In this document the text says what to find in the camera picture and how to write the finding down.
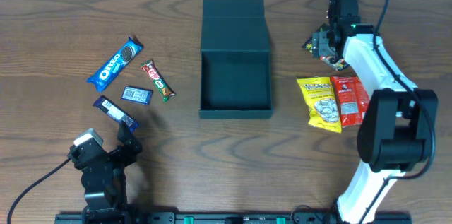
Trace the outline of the black Haribo gummy bag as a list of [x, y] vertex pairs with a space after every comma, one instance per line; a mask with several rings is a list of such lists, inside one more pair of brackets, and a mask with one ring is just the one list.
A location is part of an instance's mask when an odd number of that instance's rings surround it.
[[329, 45], [328, 31], [329, 26], [325, 23], [322, 24], [311, 34], [311, 37], [302, 45], [302, 48], [309, 51], [313, 58], [325, 62], [333, 70], [342, 71], [349, 65], [343, 58], [339, 57], [335, 47]]

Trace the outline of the dark green box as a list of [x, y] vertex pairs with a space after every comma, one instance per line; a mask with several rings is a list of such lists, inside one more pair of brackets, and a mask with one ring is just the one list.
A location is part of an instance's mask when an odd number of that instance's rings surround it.
[[271, 45], [264, 0], [203, 0], [200, 51], [200, 118], [271, 118]]

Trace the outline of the blue Oreo cookie pack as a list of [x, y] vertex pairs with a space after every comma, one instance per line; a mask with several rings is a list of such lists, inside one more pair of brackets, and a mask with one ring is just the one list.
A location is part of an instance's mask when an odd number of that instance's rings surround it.
[[86, 82], [92, 83], [97, 92], [104, 91], [142, 49], [143, 45], [141, 43], [129, 37], [128, 41], [89, 77]]

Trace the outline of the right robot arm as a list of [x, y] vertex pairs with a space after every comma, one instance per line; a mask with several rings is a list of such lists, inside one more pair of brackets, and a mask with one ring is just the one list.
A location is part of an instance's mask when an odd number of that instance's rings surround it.
[[370, 98], [357, 135], [358, 168], [326, 222], [401, 223], [405, 216], [377, 208], [397, 181], [417, 179], [432, 165], [436, 93], [418, 88], [401, 72], [373, 25], [323, 24], [309, 44], [315, 57], [351, 66]]

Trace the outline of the yellow Hacks candy bag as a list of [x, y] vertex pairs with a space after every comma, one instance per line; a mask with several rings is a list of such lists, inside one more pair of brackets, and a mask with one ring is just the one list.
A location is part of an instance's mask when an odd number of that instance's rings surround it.
[[330, 78], [298, 78], [297, 83], [309, 107], [309, 125], [341, 133], [342, 124]]

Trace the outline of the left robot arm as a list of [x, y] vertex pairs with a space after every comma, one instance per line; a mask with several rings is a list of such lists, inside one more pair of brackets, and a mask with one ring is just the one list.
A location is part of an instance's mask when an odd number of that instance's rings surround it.
[[69, 159], [82, 172], [81, 184], [87, 206], [82, 210], [83, 223], [138, 223], [140, 215], [128, 203], [125, 168], [142, 152], [140, 141], [126, 122], [119, 124], [117, 139], [121, 142], [107, 152], [99, 134], [89, 128], [69, 148]]

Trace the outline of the red Hacks candy bag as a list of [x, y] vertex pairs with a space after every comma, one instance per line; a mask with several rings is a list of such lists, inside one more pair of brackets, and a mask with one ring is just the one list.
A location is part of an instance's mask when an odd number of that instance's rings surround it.
[[360, 125], [369, 105], [369, 96], [356, 76], [331, 76], [340, 110], [342, 128]]

